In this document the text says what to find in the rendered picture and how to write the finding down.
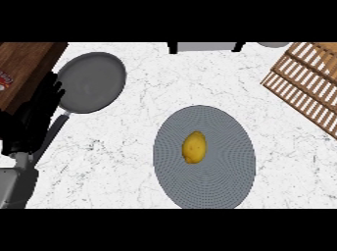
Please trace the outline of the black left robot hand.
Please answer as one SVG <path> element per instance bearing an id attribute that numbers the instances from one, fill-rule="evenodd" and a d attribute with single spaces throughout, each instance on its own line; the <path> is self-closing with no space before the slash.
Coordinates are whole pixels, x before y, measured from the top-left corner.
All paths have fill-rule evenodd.
<path id="1" fill-rule="evenodd" d="M 32 99 L 24 102 L 9 115 L 0 109 L 0 154 L 33 153 L 42 144 L 49 118 L 64 94 L 57 74 L 48 72 L 37 84 Z"/>

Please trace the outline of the round grey placemat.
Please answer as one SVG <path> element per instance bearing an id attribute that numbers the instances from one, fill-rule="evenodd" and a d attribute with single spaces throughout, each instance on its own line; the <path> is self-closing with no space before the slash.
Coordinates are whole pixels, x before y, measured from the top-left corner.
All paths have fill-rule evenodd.
<path id="1" fill-rule="evenodd" d="M 204 136 L 202 160 L 188 164 L 181 145 L 191 132 Z M 166 118 L 153 144 L 153 167 L 162 190 L 182 209 L 231 209 L 255 177 L 255 154 L 236 119 L 218 108 L 187 106 Z"/>

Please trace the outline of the wooden slatted tiered shelf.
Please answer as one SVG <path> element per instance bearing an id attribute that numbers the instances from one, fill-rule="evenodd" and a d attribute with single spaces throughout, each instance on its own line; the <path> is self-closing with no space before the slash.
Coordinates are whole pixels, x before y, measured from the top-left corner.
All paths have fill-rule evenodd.
<path id="1" fill-rule="evenodd" d="M 337 140 L 337 52 L 293 42 L 259 84 Z"/>

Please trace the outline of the brown wooden board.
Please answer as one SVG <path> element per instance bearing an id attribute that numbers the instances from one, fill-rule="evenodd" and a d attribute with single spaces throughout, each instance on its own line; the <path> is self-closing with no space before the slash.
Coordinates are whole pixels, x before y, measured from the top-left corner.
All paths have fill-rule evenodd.
<path id="1" fill-rule="evenodd" d="M 11 86 L 0 91 L 0 109 L 9 115 L 30 100 L 66 47 L 66 42 L 0 42 L 0 70 L 12 78 Z"/>

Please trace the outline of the grey frying pan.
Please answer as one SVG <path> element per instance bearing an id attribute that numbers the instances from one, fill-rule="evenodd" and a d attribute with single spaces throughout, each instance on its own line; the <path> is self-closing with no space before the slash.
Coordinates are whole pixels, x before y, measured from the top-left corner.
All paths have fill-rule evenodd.
<path id="1" fill-rule="evenodd" d="M 126 71 L 122 61 L 105 52 L 82 54 L 60 68 L 57 80 L 61 82 L 64 95 L 58 107 L 64 113 L 54 120 L 40 147 L 33 152 L 32 165 L 37 162 L 68 115 L 88 114 L 101 110 L 117 98 L 125 79 Z"/>

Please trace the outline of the grey appliance with black legs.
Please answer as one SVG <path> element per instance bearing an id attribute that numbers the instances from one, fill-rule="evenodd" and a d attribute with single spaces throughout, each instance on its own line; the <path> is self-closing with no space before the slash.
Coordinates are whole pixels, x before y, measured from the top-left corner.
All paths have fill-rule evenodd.
<path id="1" fill-rule="evenodd" d="M 218 51 L 230 50 L 238 52 L 243 42 L 169 42 L 168 52 L 176 54 L 185 51 Z"/>

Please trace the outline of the grey round object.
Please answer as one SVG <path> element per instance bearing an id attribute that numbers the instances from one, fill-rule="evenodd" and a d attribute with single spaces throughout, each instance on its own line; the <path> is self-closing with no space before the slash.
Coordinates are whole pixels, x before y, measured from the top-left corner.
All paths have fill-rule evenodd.
<path id="1" fill-rule="evenodd" d="M 261 46 L 267 48 L 284 47 L 290 42 L 256 42 Z"/>

